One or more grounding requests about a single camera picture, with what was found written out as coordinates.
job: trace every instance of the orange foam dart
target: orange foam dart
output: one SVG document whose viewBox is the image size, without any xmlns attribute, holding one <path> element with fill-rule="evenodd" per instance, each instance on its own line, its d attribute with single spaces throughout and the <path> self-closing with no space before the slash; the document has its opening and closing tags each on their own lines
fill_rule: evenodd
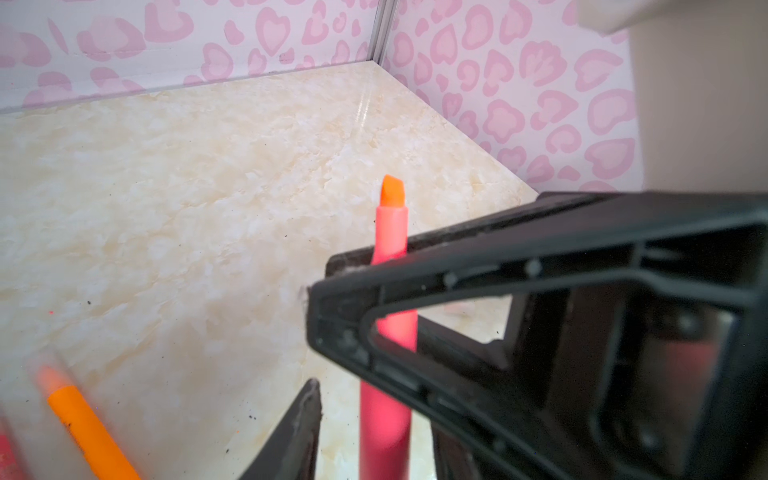
<svg viewBox="0 0 768 480">
<path fill-rule="evenodd" d="M 77 442 L 97 478 L 139 480 L 118 444 L 65 373 L 43 365 L 33 375 L 51 409 Z"/>
</svg>

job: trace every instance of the pink foam stick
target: pink foam stick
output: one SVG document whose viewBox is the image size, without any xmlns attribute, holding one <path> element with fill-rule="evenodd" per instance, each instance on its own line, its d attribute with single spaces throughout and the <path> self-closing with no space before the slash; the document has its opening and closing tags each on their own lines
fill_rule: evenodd
<svg viewBox="0 0 768 480">
<path fill-rule="evenodd" d="M 384 177 L 376 208 L 376 245 L 372 264 L 406 254 L 408 208 L 400 180 Z M 415 310 L 393 313 L 376 322 L 379 334 L 416 350 Z M 365 382 L 360 383 L 360 480 L 407 480 L 411 410 Z"/>
</svg>

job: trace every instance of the marble floor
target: marble floor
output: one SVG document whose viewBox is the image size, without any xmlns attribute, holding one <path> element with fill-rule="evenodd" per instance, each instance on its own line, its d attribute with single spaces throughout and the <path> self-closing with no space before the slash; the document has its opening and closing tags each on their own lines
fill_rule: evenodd
<svg viewBox="0 0 768 480">
<path fill-rule="evenodd" d="M 0 402 L 37 480 L 92 478 L 23 372 L 46 345 L 142 478 L 237 478 L 311 376 L 317 478 L 356 478 L 359 382 L 301 292 L 372 243 L 384 174 L 410 233 L 535 198 L 372 62 L 2 115 L 0 168 Z M 506 305 L 432 318 L 491 338 Z M 433 477 L 424 419 L 412 448 Z"/>
</svg>

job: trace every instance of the pink leopard print wall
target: pink leopard print wall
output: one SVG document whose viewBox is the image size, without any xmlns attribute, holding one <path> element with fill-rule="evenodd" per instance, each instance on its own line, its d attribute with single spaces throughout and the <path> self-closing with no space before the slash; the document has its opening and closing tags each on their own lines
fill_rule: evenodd
<svg viewBox="0 0 768 480">
<path fill-rule="evenodd" d="M 383 67 L 536 190 L 642 187 L 627 32 L 572 0 L 399 0 Z"/>
<path fill-rule="evenodd" d="M 364 60 L 379 0 L 0 0 L 0 111 Z"/>
</svg>

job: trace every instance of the orange dart tip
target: orange dart tip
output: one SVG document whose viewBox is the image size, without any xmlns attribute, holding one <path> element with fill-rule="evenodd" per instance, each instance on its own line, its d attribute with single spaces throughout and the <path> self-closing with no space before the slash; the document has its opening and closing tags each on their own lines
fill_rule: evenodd
<svg viewBox="0 0 768 480">
<path fill-rule="evenodd" d="M 406 205 L 406 188 L 399 178 L 385 175 L 382 182 L 380 207 L 402 208 Z"/>
</svg>

